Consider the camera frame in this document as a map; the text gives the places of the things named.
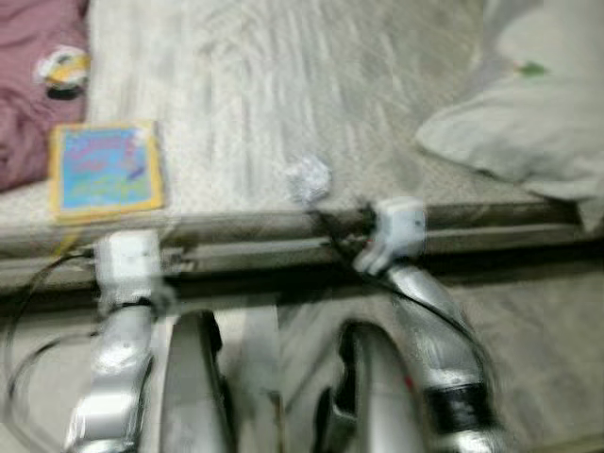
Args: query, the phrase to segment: floor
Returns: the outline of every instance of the floor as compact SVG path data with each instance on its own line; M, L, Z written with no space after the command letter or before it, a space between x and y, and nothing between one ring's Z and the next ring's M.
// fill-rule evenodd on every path
M604 433L604 265L543 264L445 279L501 383L498 410L526 449ZM370 319L397 343L389 297L347 287L224 296L187 307L216 310L221 370L233 394L240 451L308 452L318 395L341 372L337 334L345 319ZM36 315L20 325L15 360L60 333L91 327L89 312ZM91 344L45 356L27 389L31 417L57 441L85 386ZM0 451L26 452L0 425Z

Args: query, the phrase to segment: maroon fabric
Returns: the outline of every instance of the maroon fabric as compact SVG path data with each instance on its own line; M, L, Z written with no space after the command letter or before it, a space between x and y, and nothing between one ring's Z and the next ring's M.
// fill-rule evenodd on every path
M51 99L34 73L60 45L86 50L87 2L0 0L0 191L44 179L51 128L83 117L83 95Z

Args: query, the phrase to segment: black tape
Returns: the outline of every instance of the black tape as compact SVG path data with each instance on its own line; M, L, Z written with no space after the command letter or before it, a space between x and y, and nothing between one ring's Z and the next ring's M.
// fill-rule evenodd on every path
M426 398L439 434L485 429L495 424L484 384L428 389Z

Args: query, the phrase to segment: white pillow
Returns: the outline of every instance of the white pillow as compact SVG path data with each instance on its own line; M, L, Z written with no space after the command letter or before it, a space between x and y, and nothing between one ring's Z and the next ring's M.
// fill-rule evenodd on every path
M604 2L487 4L481 58L457 105L417 132L428 151L604 218Z

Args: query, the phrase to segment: colorful book cover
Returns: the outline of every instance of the colorful book cover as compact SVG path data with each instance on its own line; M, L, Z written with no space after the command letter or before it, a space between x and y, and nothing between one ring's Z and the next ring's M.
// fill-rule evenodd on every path
M89 222L163 203L153 123L55 128L51 203L58 220Z

